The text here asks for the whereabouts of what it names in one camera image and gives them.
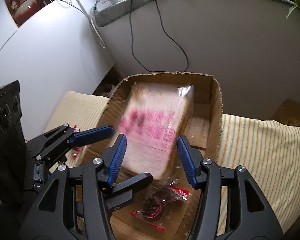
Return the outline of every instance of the red mushroom decoration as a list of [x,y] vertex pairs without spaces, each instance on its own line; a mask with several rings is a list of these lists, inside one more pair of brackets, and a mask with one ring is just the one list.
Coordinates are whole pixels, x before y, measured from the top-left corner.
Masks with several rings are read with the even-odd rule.
[[10,5],[16,10],[14,20],[18,25],[22,25],[39,10],[36,0],[10,0]]

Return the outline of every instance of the white cabinet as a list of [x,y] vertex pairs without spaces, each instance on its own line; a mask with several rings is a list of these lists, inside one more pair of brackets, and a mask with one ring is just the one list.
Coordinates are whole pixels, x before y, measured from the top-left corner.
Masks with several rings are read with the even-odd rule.
[[[73,5],[79,7],[76,0]],[[0,86],[20,81],[21,124],[27,140],[44,131],[68,91],[92,94],[114,65],[87,18],[58,1],[17,28],[1,0],[0,26],[0,48],[6,43],[0,50]]]

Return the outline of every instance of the dark food item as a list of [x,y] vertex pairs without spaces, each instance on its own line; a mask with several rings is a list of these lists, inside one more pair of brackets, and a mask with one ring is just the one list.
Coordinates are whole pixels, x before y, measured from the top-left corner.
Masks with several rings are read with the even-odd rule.
[[167,210],[167,202],[183,199],[170,187],[162,187],[149,194],[143,202],[142,215],[149,222],[160,220]]
[[151,194],[143,203],[142,214],[149,222],[155,222],[162,217],[162,215],[165,213],[165,210],[166,205],[162,199],[155,194]]

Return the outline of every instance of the plastic bag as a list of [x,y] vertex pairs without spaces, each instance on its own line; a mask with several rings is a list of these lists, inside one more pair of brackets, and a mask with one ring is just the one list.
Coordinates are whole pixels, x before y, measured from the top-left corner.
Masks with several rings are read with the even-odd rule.
[[121,117],[118,134],[127,136],[122,162],[132,175],[152,174],[154,180],[170,176],[176,156],[176,139],[192,115],[193,86],[135,83]]
[[175,187],[177,180],[159,181],[150,188],[142,209],[133,211],[130,215],[137,217],[159,231],[164,231],[163,220],[169,213],[172,202],[187,201],[189,191]]

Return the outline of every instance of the black bracket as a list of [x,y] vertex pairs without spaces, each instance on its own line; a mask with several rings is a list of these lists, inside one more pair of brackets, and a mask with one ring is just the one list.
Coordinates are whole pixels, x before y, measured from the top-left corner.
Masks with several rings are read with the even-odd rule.
[[64,124],[32,139],[26,144],[24,190],[40,192],[50,175],[49,169],[73,147],[98,142],[113,134],[110,125],[81,132]]
[[[32,240],[44,236],[59,240],[98,236],[114,240],[112,213],[132,203],[134,194],[152,182],[151,174],[142,173],[113,186],[125,150],[126,137],[119,135],[113,147],[85,166],[69,169],[65,164],[59,165],[26,214],[20,238]],[[76,201],[76,185],[82,185],[83,202]],[[77,216],[85,219],[85,232],[78,229]]]
[[[185,136],[178,138],[178,152],[188,182],[201,189],[189,240],[278,240],[282,237],[270,204],[244,166],[219,167],[212,160],[204,159]],[[227,220],[225,233],[216,237],[221,186],[228,187]]]

